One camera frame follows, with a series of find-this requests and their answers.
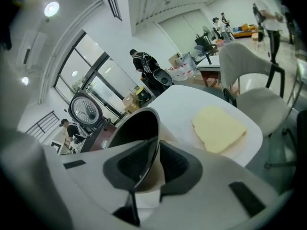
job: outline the air conditioner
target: air conditioner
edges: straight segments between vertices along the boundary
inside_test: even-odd
[[[26,70],[36,65],[46,39],[47,35],[44,33],[26,30],[19,47],[17,65],[25,66]]]

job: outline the white shirt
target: white shirt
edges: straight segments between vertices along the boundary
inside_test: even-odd
[[[254,0],[254,2],[259,11],[265,10],[267,13],[272,14],[269,6],[264,0]],[[265,19],[261,24],[269,31],[278,31],[278,22],[275,19]]]
[[[225,26],[225,24],[224,24],[224,22],[222,22],[222,21],[218,21],[217,22],[217,28],[220,28],[220,30],[219,30],[219,32],[221,32],[221,33],[224,33],[224,32],[226,32],[226,26]]]

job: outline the orange sofa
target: orange sofa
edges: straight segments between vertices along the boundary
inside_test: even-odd
[[[245,37],[245,36],[251,36],[253,33],[258,32],[258,27],[256,25],[249,26],[248,24],[244,24],[241,26],[242,31],[234,32],[234,37]]]

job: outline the white chair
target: white chair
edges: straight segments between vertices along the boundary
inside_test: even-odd
[[[236,106],[252,119],[261,129],[264,137],[271,134],[285,121],[290,107],[283,100],[284,69],[254,55],[249,49],[240,43],[225,45],[220,52],[221,85],[226,101]],[[275,72],[281,75],[280,94],[277,95],[269,89]],[[234,96],[229,86],[245,74],[261,73],[269,76],[265,87],[251,89],[239,96]],[[283,135],[289,133],[289,129],[283,131]],[[265,168],[285,166],[286,163],[265,163]]]

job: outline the window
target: window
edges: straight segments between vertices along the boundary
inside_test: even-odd
[[[135,86],[109,55],[83,34],[66,57],[54,87],[68,104],[79,90],[86,91],[115,123],[126,114],[122,100]]]

